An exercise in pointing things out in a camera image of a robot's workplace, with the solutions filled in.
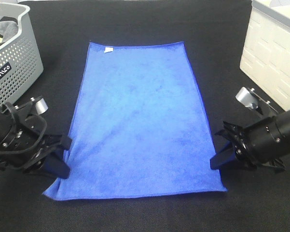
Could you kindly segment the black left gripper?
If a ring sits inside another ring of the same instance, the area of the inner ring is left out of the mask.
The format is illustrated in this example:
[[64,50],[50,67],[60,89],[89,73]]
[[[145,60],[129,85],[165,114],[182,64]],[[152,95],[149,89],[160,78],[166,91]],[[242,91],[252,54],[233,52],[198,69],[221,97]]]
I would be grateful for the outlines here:
[[70,167],[60,156],[69,150],[72,139],[47,134],[47,122],[31,112],[32,103],[0,105],[0,170],[25,174],[50,174],[68,179]]

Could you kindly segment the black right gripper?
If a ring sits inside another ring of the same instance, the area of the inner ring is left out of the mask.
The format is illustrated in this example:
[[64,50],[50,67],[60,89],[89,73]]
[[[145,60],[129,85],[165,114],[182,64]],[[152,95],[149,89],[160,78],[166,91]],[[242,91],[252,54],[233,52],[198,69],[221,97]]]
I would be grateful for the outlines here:
[[285,171],[278,154],[282,150],[282,136],[273,117],[263,118],[254,124],[241,127],[223,122],[223,129],[215,133],[228,142],[210,159],[212,170],[256,170],[259,167]]

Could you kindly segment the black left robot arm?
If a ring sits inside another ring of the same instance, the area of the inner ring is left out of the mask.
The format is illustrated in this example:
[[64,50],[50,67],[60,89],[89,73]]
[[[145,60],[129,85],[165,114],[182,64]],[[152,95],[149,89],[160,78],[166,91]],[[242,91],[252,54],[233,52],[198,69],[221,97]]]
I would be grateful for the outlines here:
[[70,168],[60,152],[69,150],[72,140],[46,130],[47,122],[34,111],[33,103],[0,106],[0,170],[67,179]]

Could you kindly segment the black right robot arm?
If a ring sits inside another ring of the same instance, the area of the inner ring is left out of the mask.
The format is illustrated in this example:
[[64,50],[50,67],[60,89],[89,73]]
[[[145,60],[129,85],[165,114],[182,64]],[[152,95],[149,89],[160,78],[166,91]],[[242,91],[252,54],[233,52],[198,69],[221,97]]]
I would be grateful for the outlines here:
[[285,165],[281,158],[290,155],[290,110],[264,117],[247,127],[224,122],[217,135],[228,143],[210,159],[211,169],[267,167],[282,172]]

